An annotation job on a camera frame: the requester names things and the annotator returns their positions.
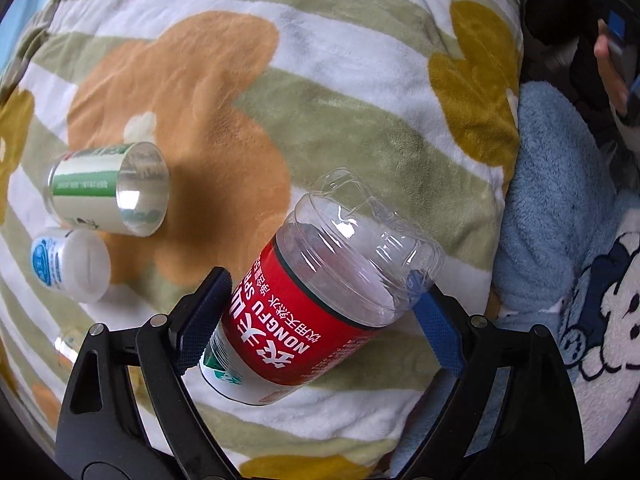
hand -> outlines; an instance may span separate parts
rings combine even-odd
[[[602,84],[607,91],[611,104],[619,114],[626,115],[626,99],[629,96],[629,91],[622,76],[613,66],[607,43],[607,25],[602,20],[598,20],[598,40],[593,47],[593,53],[598,62],[600,79],[602,79]]]

metal screw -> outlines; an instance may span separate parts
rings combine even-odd
[[[546,337],[549,335],[549,329],[544,325],[536,325],[533,329],[533,332],[539,337]]]
[[[91,328],[89,329],[89,334],[98,335],[98,334],[101,334],[103,330],[104,330],[104,325],[102,323],[96,323],[91,325]]]
[[[476,328],[484,328],[489,324],[484,316],[473,316],[471,318],[471,324]]]
[[[156,314],[151,318],[151,326],[162,326],[166,323],[166,316],[164,314]]]

white cartoon dog face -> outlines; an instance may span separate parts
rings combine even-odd
[[[640,369],[640,234],[621,236],[606,257],[594,261],[589,289],[593,294],[587,294],[578,324],[562,337],[566,350],[573,350],[565,352],[565,362],[575,359],[580,345],[579,367],[588,381],[605,371]]]

cartoon character blanket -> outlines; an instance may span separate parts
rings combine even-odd
[[[438,239],[440,288],[484,312],[521,56],[518,0],[50,0],[0,90],[0,334],[20,397],[53,437],[69,374],[56,346],[95,321],[117,330],[167,312],[212,266],[239,279],[340,166]],[[136,140],[170,168],[164,225],[105,235],[101,302],[51,294],[29,259],[48,163]],[[273,406],[223,399],[197,368],[185,380],[242,475],[358,479],[394,449],[436,370],[409,314]],[[141,383],[136,396],[168,450]]]

small white bottle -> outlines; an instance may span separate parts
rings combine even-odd
[[[47,229],[31,245],[31,268],[40,283],[79,303],[95,303],[107,292],[111,260],[96,233]]]

